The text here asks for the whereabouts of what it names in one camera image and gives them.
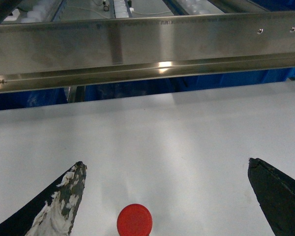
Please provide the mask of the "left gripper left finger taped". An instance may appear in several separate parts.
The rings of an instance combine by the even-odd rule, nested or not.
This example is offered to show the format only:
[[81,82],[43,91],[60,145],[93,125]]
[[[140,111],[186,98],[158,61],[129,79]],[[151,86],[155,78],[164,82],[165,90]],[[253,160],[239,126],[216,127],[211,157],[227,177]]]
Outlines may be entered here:
[[82,201],[87,166],[76,162],[25,206],[0,223],[0,236],[69,236]]

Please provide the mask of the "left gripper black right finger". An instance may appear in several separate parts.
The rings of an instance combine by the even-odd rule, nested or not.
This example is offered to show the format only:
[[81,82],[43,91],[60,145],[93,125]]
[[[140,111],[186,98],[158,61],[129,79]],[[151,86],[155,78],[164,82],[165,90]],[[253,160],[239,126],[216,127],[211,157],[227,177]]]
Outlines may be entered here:
[[259,158],[250,158],[248,179],[276,236],[295,236],[295,180]]

